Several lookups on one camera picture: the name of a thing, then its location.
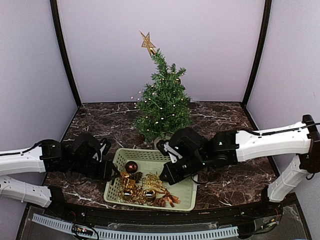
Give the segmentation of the brown bauble ornament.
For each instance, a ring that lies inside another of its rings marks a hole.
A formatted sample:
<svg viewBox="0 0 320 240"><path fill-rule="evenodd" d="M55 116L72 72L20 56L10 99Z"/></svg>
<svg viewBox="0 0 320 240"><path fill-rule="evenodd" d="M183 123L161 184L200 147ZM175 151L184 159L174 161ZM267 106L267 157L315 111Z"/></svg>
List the brown bauble ornament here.
<svg viewBox="0 0 320 240"><path fill-rule="evenodd" d="M181 79L180 78L176 78L174 81L176 84L180 85L181 84Z"/></svg>
<svg viewBox="0 0 320 240"><path fill-rule="evenodd" d="M138 171L138 164L135 161L128 161L125 164L125 170L129 174L134 174Z"/></svg>

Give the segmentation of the green plastic basket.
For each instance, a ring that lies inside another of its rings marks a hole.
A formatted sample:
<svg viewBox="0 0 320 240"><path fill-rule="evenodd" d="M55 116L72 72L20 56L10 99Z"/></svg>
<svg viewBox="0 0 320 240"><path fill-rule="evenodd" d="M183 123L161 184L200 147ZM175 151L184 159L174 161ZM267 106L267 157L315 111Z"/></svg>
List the green plastic basket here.
<svg viewBox="0 0 320 240"><path fill-rule="evenodd" d="M189 212L195 207L197 186L190 178L175 185L169 185L167 182L163 182L163 185L166 187L165 191L158 191L143 184L143 178L149 173L160 176L164 164L170 162L168 156L162 155L158 150L120 148L116 151L112 163L116 165L120 172L123 172L126 171L125 165L129 161L136 162L138 165L137 171L143 173L140 182L135 183L136 189L133 192L132 199L123 199L121 177L118 177L106 184L103 196L106 202L129 207L174 212ZM143 191L146 189L155 190L156 199L169 192L171 195L179 198L180 204L175 204L175 207L171 207L168 203L165 207L152 206L154 201L146 202L143 197Z"/></svg>

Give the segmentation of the gold star tree topper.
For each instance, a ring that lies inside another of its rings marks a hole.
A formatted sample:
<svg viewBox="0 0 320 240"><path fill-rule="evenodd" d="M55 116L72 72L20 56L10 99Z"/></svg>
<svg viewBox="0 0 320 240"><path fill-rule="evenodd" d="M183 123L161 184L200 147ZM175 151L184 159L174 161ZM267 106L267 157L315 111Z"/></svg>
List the gold star tree topper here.
<svg viewBox="0 0 320 240"><path fill-rule="evenodd" d="M156 46L151 42L150 32L148 32L147 34L143 34L141 31L139 31L139 33L142 37L141 47L147 49L150 57L154 56L157 52Z"/></svg>

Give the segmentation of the gold merry christmas sign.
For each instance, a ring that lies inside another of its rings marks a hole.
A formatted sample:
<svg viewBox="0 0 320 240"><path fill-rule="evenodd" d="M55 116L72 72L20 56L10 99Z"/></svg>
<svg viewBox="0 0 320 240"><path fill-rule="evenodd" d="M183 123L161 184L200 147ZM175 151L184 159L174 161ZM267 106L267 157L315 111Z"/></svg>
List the gold merry christmas sign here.
<svg viewBox="0 0 320 240"><path fill-rule="evenodd" d="M166 190L166 187L160 180L160 177L154 173L148 173L146 177L142 179L142 183L160 192L164 192Z"/></svg>

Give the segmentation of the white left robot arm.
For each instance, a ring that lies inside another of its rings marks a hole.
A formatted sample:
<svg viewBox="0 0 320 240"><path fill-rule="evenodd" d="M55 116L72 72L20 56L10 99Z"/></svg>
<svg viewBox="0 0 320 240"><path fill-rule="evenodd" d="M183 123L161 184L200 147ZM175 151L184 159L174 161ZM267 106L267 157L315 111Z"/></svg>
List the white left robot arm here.
<svg viewBox="0 0 320 240"><path fill-rule="evenodd" d="M10 176L21 173L75 172L93 180L113 181L120 172L107 160L111 143L81 133L71 143L44 139L30 148L0 153L0 195L43 208L50 207L60 218L71 213L62 190L55 186L39 186Z"/></svg>

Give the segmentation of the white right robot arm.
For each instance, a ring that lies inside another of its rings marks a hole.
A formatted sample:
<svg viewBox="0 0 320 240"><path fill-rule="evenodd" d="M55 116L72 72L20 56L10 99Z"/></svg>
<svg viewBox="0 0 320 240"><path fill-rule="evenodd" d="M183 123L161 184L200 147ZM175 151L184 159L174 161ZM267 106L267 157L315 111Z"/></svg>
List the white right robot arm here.
<svg viewBox="0 0 320 240"><path fill-rule="evenodd" d="M267 130L230 130L206 139L190 127L178 130L169 140L160 140L157 149L169 156L160 174L170 185L205 168L219 169L251 159L293 154L289 166L269 186L255 205L255 213L266 217L303 179L320 171L320 133L311 115L285 127Z"/></svg>

